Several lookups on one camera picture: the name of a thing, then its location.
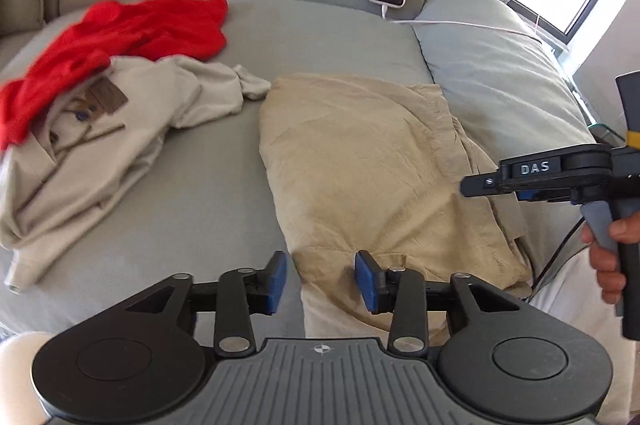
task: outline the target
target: yellow band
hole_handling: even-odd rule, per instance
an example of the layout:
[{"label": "yellow band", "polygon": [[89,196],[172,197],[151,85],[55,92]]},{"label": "yellow band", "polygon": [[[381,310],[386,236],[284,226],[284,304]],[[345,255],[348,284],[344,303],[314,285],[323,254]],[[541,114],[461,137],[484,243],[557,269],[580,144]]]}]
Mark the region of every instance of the yellow band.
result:
[{"label": "yellow band", "polygon": [[626,144],[629,147],[640,150],[640,132],[626,131]]}]

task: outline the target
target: person's leg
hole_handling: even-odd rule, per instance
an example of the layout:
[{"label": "person's leg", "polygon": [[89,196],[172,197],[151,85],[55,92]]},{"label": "person's leg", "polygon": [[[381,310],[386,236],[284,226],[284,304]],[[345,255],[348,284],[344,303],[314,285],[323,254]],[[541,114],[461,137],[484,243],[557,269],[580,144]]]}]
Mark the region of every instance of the person's leg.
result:
[{"label": "person's leg", "polygon": [[613,362],[613,383],[598,421],[604,425],[626,425],[631,407],[636,343],[622,337],[620,318],[613,306],[600,299],[600,288],[589,264],[589,250],[571,258],[555,279],[542,288],[531,305],[580,329],[607,350]]},{"label": "person's leg", "polygon": [[0,344],[0,423],[42,425],[49,416],[31,383],[31,364],[50,333],[25,333]]}]

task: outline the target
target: finger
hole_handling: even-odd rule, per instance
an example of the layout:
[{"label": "finger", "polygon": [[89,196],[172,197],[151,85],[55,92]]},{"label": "finger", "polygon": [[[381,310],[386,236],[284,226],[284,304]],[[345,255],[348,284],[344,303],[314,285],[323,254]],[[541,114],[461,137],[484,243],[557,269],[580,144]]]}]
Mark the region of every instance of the finger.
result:
[{"label": "finger", "polygon": [[596,243],[591,245],[589,259],[591,266],[597,271],[616,271],[618,269],[618,257]]},{"label": "finger", "polygon": [[582,230],[580,231],[580,239],[583,243],[587,243],[587,245],[591,245],[591,243],[596,240],[589,225],[584,225],[582,227]]},{"label": "finger", "polygon": [[614,221],[609,226],[609,234],[619,243],[633,245],[640,241],[640,212]]},{"label": "finger", "polygon": [[626,278],[616,271],[599,271],[598,284],[604,291],[622,291],[626,284]]},{"label": "finger", "polygon": [[620,299],[622,298],[622,294],[619,291],[603,291],[602,292],[602,300],[607,304],[618,304]]}]

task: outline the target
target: red cloth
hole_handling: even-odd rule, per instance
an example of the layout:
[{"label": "red cloth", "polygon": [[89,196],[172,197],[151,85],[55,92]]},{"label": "red cloth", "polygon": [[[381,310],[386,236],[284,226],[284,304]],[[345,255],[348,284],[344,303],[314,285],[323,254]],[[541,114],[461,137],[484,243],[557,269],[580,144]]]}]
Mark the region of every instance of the red cloth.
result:
[{"label": "red cloth", "polygon": [[31,121],[62,92],[110,65],[111,56],[208,60],[225,47],[226,0],[101,1],[53,41],[26,75],[0,90],[0,148],[21,144]]}]

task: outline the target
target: white wall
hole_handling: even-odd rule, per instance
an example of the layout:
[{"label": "white wall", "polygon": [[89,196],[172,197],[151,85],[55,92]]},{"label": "white wall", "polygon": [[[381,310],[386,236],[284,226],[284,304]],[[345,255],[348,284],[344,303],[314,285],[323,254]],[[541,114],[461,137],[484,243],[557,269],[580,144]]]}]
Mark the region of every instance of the white wall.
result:
[{"label": "white wall", "polygon": [[626,0],[599,43],[574,73],[575,84],[598,117],[624,136],[625,120],[616,88],[618,75],[640,70],[640,0]]}]

